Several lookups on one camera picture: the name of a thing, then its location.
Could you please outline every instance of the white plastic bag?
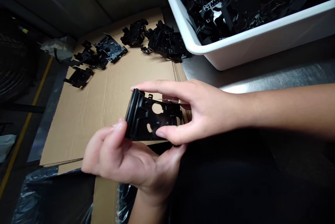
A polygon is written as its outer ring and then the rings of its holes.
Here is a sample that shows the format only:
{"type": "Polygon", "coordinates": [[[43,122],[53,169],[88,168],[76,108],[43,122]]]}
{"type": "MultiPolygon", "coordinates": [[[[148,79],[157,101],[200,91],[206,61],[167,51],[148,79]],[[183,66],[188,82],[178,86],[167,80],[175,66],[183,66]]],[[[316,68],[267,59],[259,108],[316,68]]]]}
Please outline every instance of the white plastic bag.
{"type": "Polygon", "coordinates": [[[14,145],[16,140],[16,135],[8,134],[0,136],[0,163],[6,160],[6,157],[14,145]]]}

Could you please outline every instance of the finger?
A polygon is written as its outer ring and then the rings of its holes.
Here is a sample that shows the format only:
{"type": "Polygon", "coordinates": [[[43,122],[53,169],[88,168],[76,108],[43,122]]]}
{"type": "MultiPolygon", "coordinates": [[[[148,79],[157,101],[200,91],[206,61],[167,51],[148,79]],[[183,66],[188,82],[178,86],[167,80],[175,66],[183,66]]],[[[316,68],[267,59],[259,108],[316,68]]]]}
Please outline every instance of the finger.
{"type": "Polygon", "coordinates": [[[175,82],[171,80],[146,81],[131,87],[146,92],[158,92],[167,96],[178,97],[190,102],[192,95],[195,94],[195,84],[191,82],[175,82]]]}
{"type": "Polygon", "coordinates": [[[162,126],[157,129],[158,137],[166,138],[175,145],[181,145],[201,138],[201,129],[194,122],[180,126],[162,126]]]}
{"type": "Polygon", "coordinates": [[[159,156],[156,162],[160,164],[172,164],[179,168],[180,160],[186,149],[187,144],[183,144],[179,147],[172,147],[170,150],[165,151],[161,156],[159,156]]]}
{"type": "Polygon", "coordinates": [[[99,164],[99,153],[102,143],[113,129],[114,126],[107,126],[98,130],[88,142],[81,167],[83,172],[95,174],[95,168],[99,164]]]}
{"type": "Polygon", "coordinates": [[[108,178],[111,172],[117,170],[123,159],[123,142],[130,142],[125,139],[127,122],[124,119],[115,126],[115,129],[106,137],[100,149],[100,175],[108,178]]]}

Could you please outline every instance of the black plastic part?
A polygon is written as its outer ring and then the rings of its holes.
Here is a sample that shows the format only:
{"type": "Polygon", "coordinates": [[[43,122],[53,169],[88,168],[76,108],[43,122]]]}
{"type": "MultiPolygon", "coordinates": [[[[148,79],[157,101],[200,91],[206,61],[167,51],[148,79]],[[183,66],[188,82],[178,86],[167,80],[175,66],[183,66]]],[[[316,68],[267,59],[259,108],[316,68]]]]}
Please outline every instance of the black plastic part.
{"type": "Polygon", "coordinates": [[[179,104],[167,104],[153,100],[152,94],[146,98],[143,91],[134,89],[126,113],[128,123],[126,137],[133,141],[164,140],[156,135],[156,130],[161,126],[178,125],[177,118],[182,124],[183,115],[179,104]],[[160,104],[163,109],[160,114],[156,114],[152,110],[152,106],[156,103],[160,104]]]}
{"type": "Polygon", "coordinates": [[[66,59],[63,62],[68,64],[70,67],[80,66],[82,64],[89,65],[92,69],[106,69],[108,60],[105,57],[101,57],[94,53],[91,49],[92,44],[89,41],[82,43],[82,46],[85,48],[82,53],[74,55],[75,60],[66,59]]]}
{"type": "Polygon", "coordinates": [[[147,31],[146,37],[149,38],[149,43],[148,47],[141,47],[144,53],[155,52],[174,62],[181,62],[182,59],[192,56],[186,50],[181,34],[175,32],[173,27],[165,25],[161,20],[158,21],[154,30],[147,31]]]}
{"type": "Polygon", "coordinates": [[[78,67],[73,67],[73,69],[75,69],[75,72],[69,79],[64,79],[64,82],[72,84],[72,86],[76,88],[81,87],[81,89],[83,89],[87,85],[87,80],[90,78],[90,76],[93,76],[93,70],[89,68],[83,70],[78,67]]]}
{"type": "Polygon", "coordinates": [[[124,28],[122,31],[125,34],[121,37],[122,43],[131,47],[141,46],[146,32],[146,25],[148,25],[148,21],[146,19],[141,19],[132,23],[129,29],[127,27],[124,28]]]}
{"type": "Polygon", "coordinates": [[[109,34],[105,33],[105,37],[98,43],[94,44],[97,49],[98,56],[105,57],[109,62],[116,63],[123,57],[128,50],[125,46],[119,45],[109,34]]]}

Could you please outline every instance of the right hand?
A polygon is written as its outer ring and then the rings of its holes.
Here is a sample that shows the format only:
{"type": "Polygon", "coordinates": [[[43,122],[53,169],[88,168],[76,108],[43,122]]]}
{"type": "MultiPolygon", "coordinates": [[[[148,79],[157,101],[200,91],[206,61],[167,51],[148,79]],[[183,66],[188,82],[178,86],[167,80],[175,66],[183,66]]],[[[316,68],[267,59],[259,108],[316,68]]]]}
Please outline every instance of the right hand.
{"type": "Polygon", "coordinates": [[[190,104],[191,122],[180,126],[163,126],[156,131],[157,136],[175,145],[249,125],[245,112],[250,107],[245,94],[224,92],[195,79],[186,82],[147,81],[131,87],[131,91],[135,88],[182,99],[190,104]]]}

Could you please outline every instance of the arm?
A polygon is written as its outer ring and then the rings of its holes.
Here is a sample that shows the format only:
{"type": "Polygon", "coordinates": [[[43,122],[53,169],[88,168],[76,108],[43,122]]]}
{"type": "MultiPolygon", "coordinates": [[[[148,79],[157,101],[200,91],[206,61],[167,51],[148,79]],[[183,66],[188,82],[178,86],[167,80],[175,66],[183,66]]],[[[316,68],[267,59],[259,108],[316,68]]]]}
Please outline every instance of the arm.
{"type": "Polygon", "coordinates": [[[148,81],[135,87],[189,102],[192,121],[156,131],[174,144],[243,127],[297,130],[335,138],[335,84],[232,94],[198,80],[148,81]]]}
{"type": "Polygon", "coordinates": [[[247,126],[296,130],[335,139],[335,84],[245,94],[247,126]]]}
{"type": "Polygon", "coordinates": [[[167,200],[152,204],[152,199],[143,191],[138,190],[128,224],[161,224],[166,223],[167,200]]]}

